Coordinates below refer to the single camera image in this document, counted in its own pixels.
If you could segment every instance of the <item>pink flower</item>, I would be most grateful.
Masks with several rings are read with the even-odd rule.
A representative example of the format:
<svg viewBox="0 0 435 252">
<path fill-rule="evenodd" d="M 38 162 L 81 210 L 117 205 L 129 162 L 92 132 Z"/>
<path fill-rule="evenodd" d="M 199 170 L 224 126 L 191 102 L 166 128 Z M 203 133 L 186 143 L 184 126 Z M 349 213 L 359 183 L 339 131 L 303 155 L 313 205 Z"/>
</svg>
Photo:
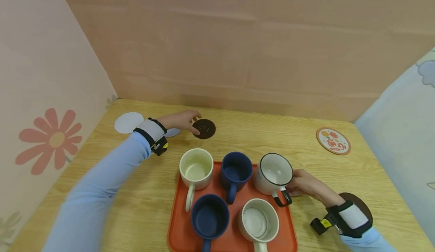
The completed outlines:
<svg viewBox="0 0 435 252">
<path fill-rule="evenodd" d="M 53 153 L 54 168 L 57 170 L 63 168 L 65 166 L 65 150 L 71 155 L 75 155 L 78 151 L 75 144 L 82 140 L 81 136 L 72 137 L 82 128 L 81 123 L 69 128 L 76 117 L 74 111 L 69 110 L 65 113 L 60 126 L 54 108 L 47 109 L 45 117 L 46 120 L 38 117 L 33 122 L 42 132 L 26 128 L 19 135 L 20 140 L 24 142 L 42 143 L 21 152 L 15 159 L 15 164 L 22 165 L 42 154 L 32 166 L 32 175 L 39 175 L 46 169 Z"/>
</svg>

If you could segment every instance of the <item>cream ceramic mug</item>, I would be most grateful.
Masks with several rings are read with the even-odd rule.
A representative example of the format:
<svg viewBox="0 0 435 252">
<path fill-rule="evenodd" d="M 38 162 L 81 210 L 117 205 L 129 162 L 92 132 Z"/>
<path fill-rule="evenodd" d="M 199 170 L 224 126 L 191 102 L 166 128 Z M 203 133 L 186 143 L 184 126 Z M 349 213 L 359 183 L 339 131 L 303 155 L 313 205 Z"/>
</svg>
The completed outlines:
<svg viewBox="0 0 435 252">
<path fill-rule="evenodd" d="M 195 190 L 204 189 L 210 183 L 212 171 L 213 158 L 204 149 L 190 149 L 181 157 L 180 175 L 184 184 L 189 187 L 186 212 L 192 207 Z"/>
<path fill-rule="evenodd" d="M 254 198 L 239 212 L 238 226 L 243 237 L 254 243 L 255 252 L 267 252 L 267 243 L 279 231 L 278 214 L 269 202 Z"/>
</svg>

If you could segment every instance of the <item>pink wall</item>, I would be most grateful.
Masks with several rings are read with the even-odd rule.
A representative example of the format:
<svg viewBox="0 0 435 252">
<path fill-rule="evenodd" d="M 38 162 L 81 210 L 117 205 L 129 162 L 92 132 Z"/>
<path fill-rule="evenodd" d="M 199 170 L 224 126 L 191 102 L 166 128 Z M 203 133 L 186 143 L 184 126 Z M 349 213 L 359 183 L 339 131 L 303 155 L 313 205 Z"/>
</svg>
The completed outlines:
<svg viewBox="0 0 435 252">
<path fill-rule="evenodd" d="M 431 0 L 66 0 L 122 98 L 353 121 L 435 43 Z"/>
<path fill-rule="evenodd" d="M 115 92 L 65 0 L 0 0 L 0 13 L 4 252 Z"/>
</svg>

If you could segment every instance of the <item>wooden table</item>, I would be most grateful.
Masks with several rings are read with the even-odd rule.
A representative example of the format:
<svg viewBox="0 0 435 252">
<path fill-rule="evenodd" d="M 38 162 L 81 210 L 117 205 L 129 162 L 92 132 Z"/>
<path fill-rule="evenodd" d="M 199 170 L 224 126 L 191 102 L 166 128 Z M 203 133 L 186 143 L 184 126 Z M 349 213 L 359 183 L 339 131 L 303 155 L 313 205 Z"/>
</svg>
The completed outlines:
<svg viewBox="0 0 435 252">
<path fill-rule="evenodd" d="M 109 108 L 47 197 L 12 244 L 11 252 L 40 251 L 69 190 L 127 135 L 114 129 L 122 114 L 137 111 L 144 117 L 158 117 L 186 109 L 135 100 L 117 100 Z M 215 160 L 232 151 L 245 153 L 253 163 L 268 152 L 277 152 L 326 182 L 337 192 L 358 195 L 370 207 L 375 227 L 398 251 L 433 251 L 410 210 L 394 188 L 355 126 L 349 122 L 284 117 L 197 108 L 212 120 L 216 134 L 199 140 L 183 131 L 169 138 L 169 150 L 141 164 L 115 198 L 103 235 L 101 251 L 168 251 L 167 233 L 178 161 L 192 148 L 204 148 Z M 341 131 L 352 144 L 349 155 L 326 151 L 317 142 L 318 128 L 328 126 Z M 291 211 L 299 251 L 347 251 L 332 229 L 318 236 L 310 221 L 326 214 L 323 206 L 310 197 L 294 198 Z"/>
</svg>

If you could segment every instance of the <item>white velcro strap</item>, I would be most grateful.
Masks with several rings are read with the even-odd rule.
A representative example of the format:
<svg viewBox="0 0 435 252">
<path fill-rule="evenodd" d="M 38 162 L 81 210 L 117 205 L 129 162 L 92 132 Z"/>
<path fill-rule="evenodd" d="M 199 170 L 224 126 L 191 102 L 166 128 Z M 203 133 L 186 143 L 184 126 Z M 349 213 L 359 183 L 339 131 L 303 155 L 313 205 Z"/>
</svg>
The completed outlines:
<svg viewBox="0 0 435 252">
<path fill-rule="evenodd" d="M 366 215 L 355 204 L 338 214 L 340 214 L 341 218 L 351 229 L 357 229 L 369 221 Z"/>
<path fill-rule="evenodd" d="M 164 136 L 163 129 L 161 129 L 161 127 L 157 123 L 154 123 L 153 121 L 148 119 L 140 123 L 137 128 L 140 128 L 143 131 L 147 132 L 148 135 L 153 138 L 154 142 L 157 142 Z"/>
</svg>

